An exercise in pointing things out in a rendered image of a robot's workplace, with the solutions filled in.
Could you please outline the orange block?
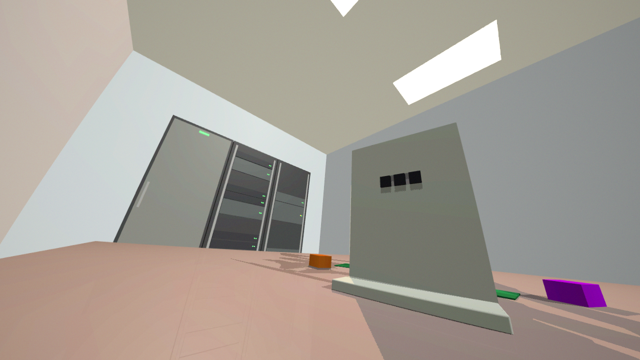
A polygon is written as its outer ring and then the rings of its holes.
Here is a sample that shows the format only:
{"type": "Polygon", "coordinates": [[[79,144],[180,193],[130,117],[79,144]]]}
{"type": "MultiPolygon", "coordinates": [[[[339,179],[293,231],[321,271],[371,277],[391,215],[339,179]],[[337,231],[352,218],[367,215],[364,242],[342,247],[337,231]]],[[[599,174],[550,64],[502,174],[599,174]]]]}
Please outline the orange block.
{"type": "Polygon", "coordinates": [[[332,256],[323,254],[310,254],[309,265],[315,268],[331,268],[332,256]]]}

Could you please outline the pale grey panel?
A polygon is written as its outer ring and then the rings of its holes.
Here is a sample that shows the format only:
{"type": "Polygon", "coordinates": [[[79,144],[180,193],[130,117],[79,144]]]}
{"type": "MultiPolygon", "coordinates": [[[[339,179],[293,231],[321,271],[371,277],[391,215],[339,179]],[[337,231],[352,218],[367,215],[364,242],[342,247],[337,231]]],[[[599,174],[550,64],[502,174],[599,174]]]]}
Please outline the pale grey panel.
{"type": "Polygon", "coordinates": [[[349,276],[332,290],[514,333],[456,122],[352,150],[349,276]]]}

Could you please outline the purple rectangular block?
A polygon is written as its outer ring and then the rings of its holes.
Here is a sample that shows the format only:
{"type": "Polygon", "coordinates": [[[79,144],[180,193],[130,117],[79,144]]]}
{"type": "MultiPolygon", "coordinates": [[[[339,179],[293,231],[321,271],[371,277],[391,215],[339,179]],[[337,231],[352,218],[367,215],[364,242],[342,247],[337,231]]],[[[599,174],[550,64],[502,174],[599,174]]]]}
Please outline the purple rectangular block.
{"type": "Polygon", "coordinates": [[[585,306],[586,308],[605,307],[605,298],[599,284],[576,281],[543,279],[548,300],[585,306]]]}

